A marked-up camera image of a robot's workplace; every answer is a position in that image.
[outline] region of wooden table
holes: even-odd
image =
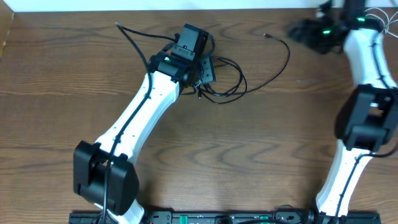
[[[212,33],[215,55],[237,61],[255,87],[235,103],[181,96],[144,144],[136,169],[143,205],[175,210],[272,210],[308,206],[335,154],[335,116],[353,89],[344,55],[318,55],[285,36],[313,9],[20,13],[0,63],[0,223],[66,223],[72,210],[95,207],[72,189],[72,154],[93,142],[136,94],[144,66],[114,22],[173,36],[184,23]],[[134,36],[146,57],[164,40]],[[385,39],[398,72],[397,40]],[[217,90],[238,79],[216,71]],[[374,159],[351,200],[397,223],[397,156]]]

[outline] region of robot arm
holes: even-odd
[[[110,162],[108,159],[113,157],[108,170],[107,210],[118,223],[140,223],[144,214],[144,209],[135,200],[139,181],[134,166],[141,147],[156,122],[175,102],[182,88],[213,81],[202,78],[203,71],[215,77],[211,54],[203,54],[209,36],[212,38],[204,30],[186,24],[176,44],[166,45],[150,58],[150,96],[121,133],[113,152],[111,149],[115,136],[120,135],[122,127],[146,97],[149,88],[148,75],[134,99],[111,128],[94,144],[82,141],[76,147],[73,155],[73,189],[76,194],[100,208],[104,202],[104,177],[107,169],[104,163]]]
[[[382,49],[382,27],[364,16],[365,0],[346,0],[334,21],[332,1],[322,4],[317,20],[301,21],[289,35],[326,54],[341,46],[349,58],[353,94],[335,123],[337,150],[328,178],[315,199],[315,223],[345,217],[362,171],[392,137],[398,120],[398,92]]]
[[[162,116],[163,112],[175,102],[180,94],[180,86],[178,82],[173,82],[169,75],[161,72],[154,72],[152,75],[152,91],[150,98],[144,103],[142,108],[135,115],[133,120],[129,123],[124,134],[121,137],[120,143],[116,147],[114,155],[119,157],[121,154],[127,156],[127,161],[136,165],[138,155],[141,147],[147,139],[149,133],[152,131],[156,122]],[[105,152],[110,152],[114,137],[118,134],[121,127],[126,120],[130,117],[132,112],[137,108],[138,104],[147,93],[148,77],[145,76],[139,91],[134,99],[130,102],[129,106],[124,110],[119,119],[100,136],[95,143],[101,144],[99,149]],[[109,214],[120,224],[124,223],[139,223],[144,215],[144,209],[133,201],[128,211],[123,215],[115,215],[111,212]]]
[[[380,79],[379,70],[381,71],[381,75],[384,76],[384,81],[390,88],[395,88],[397,86],[391,77],[384,57],[382,49],[382,34],[377,30],[351,30],[346,38],[344,51],[351,64],[355,86],[371,85],[374,90],[386,89],[386,86]],[[363,101],[363,103],[368,103],[367,109],[370,109],[369,106],[375,108],[378,107],[378,103],[374,101]],[[364,109],[363,114],[368,114],[368,110],[366,110],[366,108]],[[385,134],[392,134],[392,132],[393,129],[391,128],[389,133]],[[378,150],[378,147],[379,145],[370,149],[366,147],[347,149],[344,141],[342,139],[338,140],[337,151],[328,178],[317,195],[317,207],[320,212],[324,212],[328,216],[335,215],[336,210],[338,209],[340,195],[347,183],[350,171],[353,170],[356,158],[362,154],[375,153]],[[372,157],[363,157],[355,168],[341,201],[341,207],[338,213],[339,217],[347,215],[349,199],[362,171],[371,159]]]

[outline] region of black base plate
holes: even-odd
[[[168,211],[148,211],[142,219],[142,224],[218,224],[220,220],[230,220],[229,224],[237,224],[253,219],[264,219],[262,224],[268,224],[267,218],[272,219],[274,212],[168,212]],[[89,224],[95,223],[99,212],[79,213],[74,212],[69,215],[69,224]],[[302,223],[301,217],[305,214],[303,210],[278,210],[275,218],[286,223]],[[337,222],[337,224],[381,224],[381,219],[377,213],[350,212],[347,217]]]

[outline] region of wire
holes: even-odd
[[[223,104],[234,102],[237,99],[239,99],[240,97],[244,96],[246,94],[247,90],[248,90],[248,81],[246,80],[246,77],[244,76],[241,67],[235,61],[233,61],[233,60],[231,60],[229,58],[212,57],[212,59],[216,59],[216,60],[219,60],[220,62],[224,63],[222,65],[216,65],[215,68],[224,67],[224,66],[232,66],[232,67],[234,67],[239,72],[239,81],[238,81],[238,84],[236,84],[234,87],[230,88],[229,90],[225,91],[224,93],[217,93],[216,91],[214,91],[212,89],[210,84],[207,83],[207,84],[203,85],[205,89],[202,89],[200,87],[198,88],[198,96],[199,96],[199,98],[201,98],[201,96],[203,95],[207,100],[210,100],[212,103],[214,103],[216,105],[223,105]],[[236,98],[234,98],[233,100],[217,102],[217,101],[211,99],[207,95],[207,94],[209,94],[209,95],[212,95],[212,96],[218,96],[218,97],[222,97],[222,98],[227,98],[227,97],[230,97],[232,95],[236,95],[235,92],[240,87],[242,81],[244,81],[244,91],[242,93],[240,93],[240,95],[237,96]]]
[[[197,93],[197,88],[196,88],[195,85],[192,85],[192,88],[193,88],[192,92],[190,92],[190,93],[181,93],[181,95],[185,95],[185,96],[187,96],[187,95],[195,95]]]
[[[224,64],[221,64],[221,65],[215,65],[214,68],[225,67],[225,66],[234,67],[239,72],[239,81],[238,81],[238,84],[236,84],[235,86],[233,86],[232,88],[230,88],[229,90],[227,90],[227,91],[225,91],[223,93],[218,93],[218,92],[214,91],[214,89],[212,89],[212,87],[211,87],[211,85],[209,83],[203,85],[204,89],[199,86],[199,89],[198,89],[199,98],[201,98],[201,96],[203,95],[206,99],[210,100],[212,103],[217,104],[217,105],[231,103],[231,102],[234,102],[237,99],[241,98],[246,93],[254,92],[254,91],[256,91],[256,90],[268,85],[273,80],[275,80],[285,70],[285,68],[286,68],[286,66],[287,66],[287,64],[288,64],[288,62],[290,60],[290,49],[289,49],[289,46],[286,44],[286,42],[284,42],[283,40],[280,40],[277,37],[274,37],[274,36],[272,36],[270,34],[264,34],[264,38],[272,38],[274,40],[278,40],[279,42],[283,43],[286,46],[286,49],[287,49],[287,52],[288,52],[287,59],[286,59],[286,61],[284,63],[284,66],[282,67],[282,69],[278,73],[276,73],[273,77],[268,79],[262,85],[260,85],[258,87],[255,87],[255,88],[253,88],[251,90],[248,90],[248,88],[247,88],[248,83],[247,83],[246,77],[244,76],[241,67],[236,62],[234,62],[231,59],[224,58],[224,57],[212,57],[212,59],[216,59],[216,60],[219,60],[220,62],[224,63]],[[241,84],[242,81],[244,81],[244,83],[245,83],[245,89],[242,92],[237,92],[237,90],[240,87],[240,84]],[[193,92],[184,93],[183,95],[192,95],[192,93]],[[230,96],[233,96],[233,95],[238,95],[238,97],[236,97],[235,99],[230,100],[230,101],[217,102],[215,100],[212,100],[207,94],[209,94],[211,96],[222,97],[222,98],[227,98],[227,97],[230,97]]]
[[[396,13],[394,13],[394,15],[392,15],[390,18],[384,10],[382,10],[381,8],[378,8],[378,7],[370,7],[369,9],[366,9],[364,12],[368,12],[370,10],[378,10],[378,11],[382,12],[385,15],[385,17],[387,18],[387,22],[385,22],[384,19],[382,19],[381,17],[379,17],[375,14],[372,14],[372,13],[366,14],[365,16],[373,16],[373,17],[379,19],[383,23],[383,33],[390,34],[391,36],[398,38],[397,34],[394,34],[389,31],[390,25],[398,21],[398,19],[393,21],[393,18],[398,14],[398,11],[396,11]]]
[[[262,87],[268,85],[268,83],[274,81],[274,80],[285,70],[285,68],[286,68],[286,66],[287,66],[287,64],[288,64],[288,62],[289,62],[289,60],[290,60],[290,49],[289,49],[289,46],[286,44],[286,42],[284,42],[283,40],[281,40],[281,39],[279,39],[279,38],[277,38],[277,37],[274,37],[273,35],[270,35],[270,34],[264,34],[264,38],[265,38],[265,37],[267,37],[267,38],[272,38],[272,39],[274,39],[274,40],[278,40],[279,42],[281,42],[282,44],[284,44],[285,47],[286,47],[286,49],[287,49],[287,59],[286,59],[286,62],[285,62],[285,64],[284,64],[284,66],[282,67],[282,69],[281,69],[276,75],[274,75],[272,78],[268,79],[268,81],[266,81],[266,82],[265,82],[264,84],[262,84],[261,86],[259,86],[259,87],[257,87],[257,88],[254,88],[254,89],[252,89],[252,90],[249,90],[248,93],[251,93],[251,92],[253,92],[253,91],[256,91],[256,90],[258,90],[258,89],[260,89],[260,88],[262,88]]]
[[[109,172],[111,170],[111,164],[112,164],[112,159],[113,159],[113,154],[116,150],[116,146],[119,144],[121,136],[123,135],[124,131],[126,128],[129,126],[130,122],[132,119],[135,117],[135,115],[138,113],[138,111],[142,108],[144,103],[148,100],[150,97],[150,93],[152,91],[152,76],[150,74],[149,70],[149,65],[147,63],[147,60],[145,59],[144,54],[141,52],[137,44],[131,39],[131,37],[124,31],[123,27],[119,25],[119,23],[116,23],[116,26],[119,28],[119,30],[122,32],[122,34],[130,41],[130,43],[134,46],[136,49],[137,53],[139,54],[140,58],[142,59],[142,62],[144,63],[147,76],[148,76],[148,91],[145,94],[144,98],[142,101],[139,103],[137,108],[134,110],[134,112],[130,115],[130,117],[127,119],[127,121],[124,123],[123,127],[120,129],[119,133],[116,135],[113,145],[111,148],[111,151],[109,152],[109,158],[108,162],[106,164],[106,170],[105,170],[105,182],[104,182],[104,204],[103,204],[103,211],[102,211],[102,221],[103,223],[106,222],[106,216],[107,216],[107,205],[108,205],[108,185],[109,185]]]
[[[372,53],[373,53],[373,60],[374,60],[375,66],[376,66],[377,73],[379,74],[379,79],[380,79],[380,81],[383,83],[383,85],[385,86],[385,88],[389,90],[389,92],[390,92],[390,94],[391,94],[391,96],[392,96],[392,99],[393,99],[393,102],[392,102],[392,103],[398,103],[398,97],[395,95],[395,93],[392,91],[391,87],[390,87],[390,86],[387,84],[387,82],[384,80],[384,75],[381,73],[380,64],[379,64],[379,61],[378,61],[378,59],[377,59],[377,54],[376,54],[376,45],[377,45],[376,40],[377,40],[378,35],[380,35],[380,33],[376,33],[376,34],[373,36],[373,40],[372,40],[372,44],[371,44]],[[348,179],[347,179],[347,181],[346,181],[346,184],[345,184],[345,186],[344,186],[344,188],[343,188],[342,193],[340,194],[340,199],[339,199],[338,204],[337,204],[336,214],[335,214],[335,218],[334,218],[335,222],[336,222],[337,219],[338,219],[338,214],[339,214],[339,212],[340,212],[341,203],[342,203],[343,198],[344,198],[344,195],[345,195],[345,193],[346,193],[346,191],[347,191],[349,182],[351,181],[351,178],[352,178],[353,175],[354,175],[355,169],[356,169],[356,167],[357,167],[358,164],[359,164],[359,161],[360,161],[363,157],[366,157],[366,156],[368,156],[368,157],[373,157],[373,158],[387,158],[387,157],[393,155],[393,154],[394,154],[395,152],[397,152],[397,151],[398,151],[398,143],[397,143],[396,146],[395,146],[391,151],[389,151],[388,153],[385,153],[385,154],[372,154],[372,153],[369,153],[369,154],[362,154],[362,155],[358,156],[358,158],[356,158],[354,167],[353,167],[353,169],[351,170],[351,173],[350,173],[349,176],[348,176]]]
[[[173,39],[171,37],[164,36],[164,35],[146,34],[146,33],[143,33],[143,32],[139,32],[139,31],[136,31],[136,30],[129,29],[129,28],[121,26],[121,25],[118,25],[118,27],[119,27],[119,29],[122,28],[125,31],[132,32],[133,34],[142,35],[144,37],[161,38],[161,39],[171,40],[172,42],[177,42],[175,39]]]

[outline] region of green light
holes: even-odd
[[[269,219],[268,216],[260,216],[260,219]]]
[[[188,216],[180,215],[180,224],[188,224]]]

